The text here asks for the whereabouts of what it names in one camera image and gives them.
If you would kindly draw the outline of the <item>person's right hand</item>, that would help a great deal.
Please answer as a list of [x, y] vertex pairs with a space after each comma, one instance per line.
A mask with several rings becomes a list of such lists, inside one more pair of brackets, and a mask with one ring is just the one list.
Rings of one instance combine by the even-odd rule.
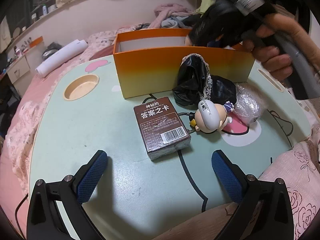
[[[258, 37], [268, 37], [275, 30], [283, 31], [295, 41], [311, 64], [315, 67], [319, 66], [319, 48], [298, 22], [276, 13], [267, 15], [264, 23], [256, 32]], [[243, 45], [278, 81], [283, 81], [293, 73], [291, 57], [281, 54], [278, 47], [256, 47], [251, 40], [244, 40]]]

